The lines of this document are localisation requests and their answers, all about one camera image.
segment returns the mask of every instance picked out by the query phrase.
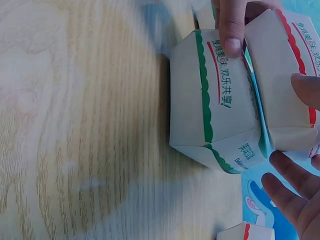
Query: wood grain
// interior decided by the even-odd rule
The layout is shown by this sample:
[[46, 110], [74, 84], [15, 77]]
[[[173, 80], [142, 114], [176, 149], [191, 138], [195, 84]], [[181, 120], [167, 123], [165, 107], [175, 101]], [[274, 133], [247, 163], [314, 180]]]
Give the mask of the wood grain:
[[239, 176], [168, 145], [184, 0], [0, 1], [0, 238], [212, 239]]

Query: paper box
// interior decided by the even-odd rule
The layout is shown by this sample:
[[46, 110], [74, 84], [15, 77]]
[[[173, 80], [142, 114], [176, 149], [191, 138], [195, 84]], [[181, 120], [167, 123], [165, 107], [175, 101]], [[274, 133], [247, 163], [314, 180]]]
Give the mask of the paper box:
[[195, 15], [200, 29], [215, 29], [215, 10], [214, 4], [211, 1], [207, 2], [200, 9], [197, 9]]
[[170, 73], [173, 148], [231, 174], [265, 159], [251, 75], [243, 58], [226, 57], [217, 30], [184, 39], [171, 53]]
[[319, 118], [290, 80], [293, 73], [320, 75], [320, 40], [310, 18], [267, 10], [245, 27], [245, 40], [274, 148], [291, 157], [312, 157], [319, 150]]
[[242, 222], [237, 226], [219, 232], [216, 240], [275, 240], [275, 230]]

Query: blue cartoon picture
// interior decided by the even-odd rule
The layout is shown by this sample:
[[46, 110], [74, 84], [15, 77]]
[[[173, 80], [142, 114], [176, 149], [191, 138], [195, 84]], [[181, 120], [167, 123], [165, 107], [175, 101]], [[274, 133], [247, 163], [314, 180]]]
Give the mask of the blue cartoon picture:
[[243, 201], [250, 211], [247, 215], [251, 214], [256, 217], [254, 224], [274, 228], [276, 240], [298, 239], [294, 227], [282, 215], [263, 188], [260, 188], [255, 181], [250, 180], [247, 183], [247, 191], [248, 195], [244, 197]]

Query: green wavy stripe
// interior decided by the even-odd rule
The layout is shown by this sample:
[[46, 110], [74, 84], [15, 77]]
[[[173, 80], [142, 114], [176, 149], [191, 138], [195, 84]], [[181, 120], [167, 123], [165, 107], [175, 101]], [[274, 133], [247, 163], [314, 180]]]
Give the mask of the green wavy stripe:
[[211, 126], [211, 111], [209, 108], [210, 96], [208, 94], [209, 83], [207, 80], [206, 58], [204, 55], [205, 48], [203, 46], [203, 38], [201, 36], [201, 30], [195, 30], [196, 47], [199, 58], [199, 70], [202, 85], [202, 112], [203, 112], [203, 127], [204, 127], [204, 139], [206, 143], [211, 143], [213, 140], [214, 131]]
[[220, 154], [214, 150], [211, 146], [211, 144], [205, 145], [205, 148], [211, 150], [213, 152], [214, 157], [216, 158], [216, 161], [218, 162], [218, 164], [220, 165], [220, 167], [228, 174], [241, 174], [240, 171], [234, 169], [230, 164], [228, 164], [226, 162], [226, 160], [224, 160]]

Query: human hand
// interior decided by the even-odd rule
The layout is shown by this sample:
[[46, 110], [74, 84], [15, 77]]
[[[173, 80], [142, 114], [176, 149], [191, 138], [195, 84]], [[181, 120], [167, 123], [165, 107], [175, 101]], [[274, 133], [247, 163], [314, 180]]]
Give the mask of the human hand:
[[240, 56], [245, 34], [245, 24], [267, 9], [281, 9], [281, 0], [212, 0], [215, 5], [215, 28], [226, 54]]
[[[320, 77], [294, 74], [292, 86], [308, 106], [320, 110]], [[301, 195], [288, 190], [273, 174], [262, 177], [264, 190], [278, 209], [295, 227], [301, 240], [320, 239], [320, 177], [311, 174], [281, 152], [274, 152], [270, 163]], [[320, 171], [320, 155], [311, 160]]]

